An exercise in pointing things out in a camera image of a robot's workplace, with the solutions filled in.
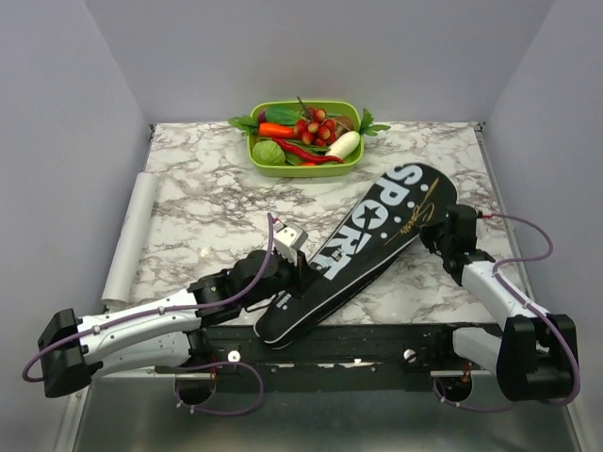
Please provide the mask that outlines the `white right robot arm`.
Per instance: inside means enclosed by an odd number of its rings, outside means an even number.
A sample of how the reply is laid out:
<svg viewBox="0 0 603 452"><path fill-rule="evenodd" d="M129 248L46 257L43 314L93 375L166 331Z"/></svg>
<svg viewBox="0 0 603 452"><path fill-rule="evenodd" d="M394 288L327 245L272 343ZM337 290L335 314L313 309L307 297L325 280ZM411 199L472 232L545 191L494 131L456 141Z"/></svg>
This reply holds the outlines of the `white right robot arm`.
<svg viewBox="0 0 603 452"><path fill-rule="evenodd" d="M531 300L501 272L505 260L478 249L482 217L473 207L453 204L442 220L420 226L419 236L429 252L441 257L447 274L479 299L502 334L461 327L434 344L433 357L446 369L467 359L488 370L512 402L567 405L580 390L576 324Z"/></svg>

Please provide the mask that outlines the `black racket cover bag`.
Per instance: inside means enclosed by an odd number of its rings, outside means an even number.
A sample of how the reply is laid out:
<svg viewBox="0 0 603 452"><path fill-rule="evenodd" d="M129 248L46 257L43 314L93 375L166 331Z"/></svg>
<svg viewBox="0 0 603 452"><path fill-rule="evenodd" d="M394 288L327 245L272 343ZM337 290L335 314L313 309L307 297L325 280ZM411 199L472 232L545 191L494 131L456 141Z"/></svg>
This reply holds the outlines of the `black racket cover bag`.
<svg viewBox="0 0 603 452"><path fill-rule="evenodd" d="M267 346L286 347L381 276L417 237L457 202L455 184L425 164L386 171L354 205L309 261L315 279L297 296L284 292L256 320Z"/></svg>

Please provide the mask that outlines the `white shuttlecock tube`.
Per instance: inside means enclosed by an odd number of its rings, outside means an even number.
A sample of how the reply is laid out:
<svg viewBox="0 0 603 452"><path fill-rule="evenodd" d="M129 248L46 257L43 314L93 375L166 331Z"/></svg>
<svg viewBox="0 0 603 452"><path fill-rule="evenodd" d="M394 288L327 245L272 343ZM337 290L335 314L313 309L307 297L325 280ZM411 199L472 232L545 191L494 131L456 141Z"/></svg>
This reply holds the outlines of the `white shuttlecock tube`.
<svg viewBox="0 0 603 452"><path fill-rule="evenodd" d="M128 300L149 233L158 188L157 176L147 172L137 175L101 296L102 302Z"/></svg>

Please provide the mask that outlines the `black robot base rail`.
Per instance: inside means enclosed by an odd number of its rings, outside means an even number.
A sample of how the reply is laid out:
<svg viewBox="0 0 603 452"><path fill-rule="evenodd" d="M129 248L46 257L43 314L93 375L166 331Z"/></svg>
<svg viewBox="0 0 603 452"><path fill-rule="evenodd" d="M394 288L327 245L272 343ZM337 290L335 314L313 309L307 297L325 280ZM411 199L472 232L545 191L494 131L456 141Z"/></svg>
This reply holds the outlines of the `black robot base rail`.
<svg viewBox="0 0 603 452"><path fill-rule="evenodd" d="M467 399L479 368L452 349L453 324L318 326L281 349L250 326L215 326L192 336L192 357L175 373L186 402L214 392L317 393L403 390L434 384L453 401Z"/></svg>

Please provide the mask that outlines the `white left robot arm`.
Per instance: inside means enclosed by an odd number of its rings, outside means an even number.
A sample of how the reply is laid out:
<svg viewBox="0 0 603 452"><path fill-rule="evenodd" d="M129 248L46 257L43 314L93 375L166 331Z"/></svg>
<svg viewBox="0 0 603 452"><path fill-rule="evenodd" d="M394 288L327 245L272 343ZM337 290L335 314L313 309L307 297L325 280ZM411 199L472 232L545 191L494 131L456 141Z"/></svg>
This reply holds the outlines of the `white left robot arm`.
<svg viewBox="0 0 603 452"><path fill-rule="evenodd" d="M209 358L201 329L282 292L301 295L321 274L303 252L289 261L276 251L254 250L233 267L154 302L82 317L61 310L38 339L38 381L46 397L57 398L123 370L158 365L200 371Z"/></svg>

